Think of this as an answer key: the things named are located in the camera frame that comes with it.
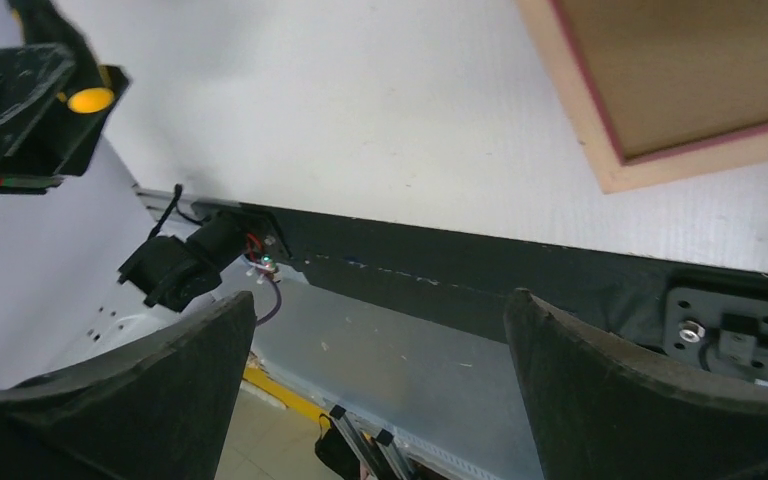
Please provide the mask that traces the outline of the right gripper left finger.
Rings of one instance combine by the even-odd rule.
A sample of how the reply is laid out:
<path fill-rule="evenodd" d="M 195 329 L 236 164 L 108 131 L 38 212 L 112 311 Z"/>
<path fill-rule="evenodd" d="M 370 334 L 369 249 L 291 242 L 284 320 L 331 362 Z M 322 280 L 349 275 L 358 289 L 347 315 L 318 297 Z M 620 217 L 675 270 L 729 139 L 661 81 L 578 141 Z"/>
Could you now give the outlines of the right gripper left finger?
<path fill-rule="evenodd" d="M 243 291 L 0 390 L 0 479 L 211 479 L 256 327 Z"/>

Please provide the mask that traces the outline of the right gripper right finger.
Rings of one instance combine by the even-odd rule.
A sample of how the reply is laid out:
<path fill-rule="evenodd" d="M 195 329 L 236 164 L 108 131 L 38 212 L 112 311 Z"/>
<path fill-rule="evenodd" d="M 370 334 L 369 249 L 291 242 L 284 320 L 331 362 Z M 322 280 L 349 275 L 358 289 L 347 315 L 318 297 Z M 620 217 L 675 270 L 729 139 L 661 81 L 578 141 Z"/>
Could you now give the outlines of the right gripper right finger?
<path fill-rule="evenodd" d="M 768 387 L 679 363 L 514 291 L 506 338 L 548 479 L 768 479 Z"/>

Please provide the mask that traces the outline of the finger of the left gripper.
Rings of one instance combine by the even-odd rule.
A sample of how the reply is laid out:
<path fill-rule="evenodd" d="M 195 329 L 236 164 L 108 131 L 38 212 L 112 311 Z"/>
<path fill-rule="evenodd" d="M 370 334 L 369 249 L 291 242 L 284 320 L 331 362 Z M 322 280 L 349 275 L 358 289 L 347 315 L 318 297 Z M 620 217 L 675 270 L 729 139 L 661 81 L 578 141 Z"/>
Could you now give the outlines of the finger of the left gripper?
<path fill-rule="evenodd" d="M 50 174 L 25 143 L 74 70 L 73 55 L 59 44 L 0 49 L 0 183 Z"/>
<path fill-rule="evenodd" d="M 18 147 L 0 163 L 0 188 L 42 191 L 88 170 L 113 108 L 76 113 L 55 100 Z"/>

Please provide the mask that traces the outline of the yellow black screwdriver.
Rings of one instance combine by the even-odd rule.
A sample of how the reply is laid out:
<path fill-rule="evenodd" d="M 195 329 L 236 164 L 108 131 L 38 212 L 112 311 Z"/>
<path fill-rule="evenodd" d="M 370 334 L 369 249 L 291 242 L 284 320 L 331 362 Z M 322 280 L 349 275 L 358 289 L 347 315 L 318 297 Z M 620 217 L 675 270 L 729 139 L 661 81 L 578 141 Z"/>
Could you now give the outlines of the yellow black screwdriver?
<path fill-rule="evenodd" d="M 116 96 L 108 68 L 109 65 L 100 64 L 98 66 L 102 81 L 101 87 L 78 90 L 71 96 L 67 96 L 64 92 L 58 92 L 55 98 L 72 112 L 78 114 L 94 114 L 107 109 L 113 104 Z"/>

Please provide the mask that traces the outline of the pink picture frame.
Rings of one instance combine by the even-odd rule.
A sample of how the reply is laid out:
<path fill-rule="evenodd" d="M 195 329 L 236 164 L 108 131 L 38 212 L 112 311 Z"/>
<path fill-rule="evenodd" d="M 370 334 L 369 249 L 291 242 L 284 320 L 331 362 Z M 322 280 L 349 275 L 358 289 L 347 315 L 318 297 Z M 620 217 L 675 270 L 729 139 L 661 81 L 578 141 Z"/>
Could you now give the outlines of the pink picture frame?
<path fill-rule="evenodd" d="M 768 1 L 522 1 L 606 193 L 768 161 Z"/>

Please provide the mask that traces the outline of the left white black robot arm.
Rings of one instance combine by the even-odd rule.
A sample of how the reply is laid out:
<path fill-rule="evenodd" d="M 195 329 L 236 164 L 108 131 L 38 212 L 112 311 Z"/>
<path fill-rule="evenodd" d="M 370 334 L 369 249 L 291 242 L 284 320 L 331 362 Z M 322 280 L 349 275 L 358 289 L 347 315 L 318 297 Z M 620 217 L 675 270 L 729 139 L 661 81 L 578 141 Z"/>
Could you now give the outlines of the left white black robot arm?
<path fill-rule="evenodd" d="M 90 168 L 110 108 L 76 108 L 83 87 L 102 86 L 118 102 L 129 87 L 124 71 L 98 65 L 68 47 L 36 44 L 0 49 L 0 196 L 37 198 Z M 0 209 L 0 354 L 10 365 L 33 352 L 48 369 L 98 356 L 172 324 L 189 304 L 213 290 L 243 256 L 252 228 L 216 213 L 188 238 L 154 227 L 118 268 L 118 291 L 90 313 L 69 296 L 88 276 L 72 261 L 101 249 L 92 219 L 113 219 L 116 198 L 97 192 L 69 215 L 26 219 Z"/>

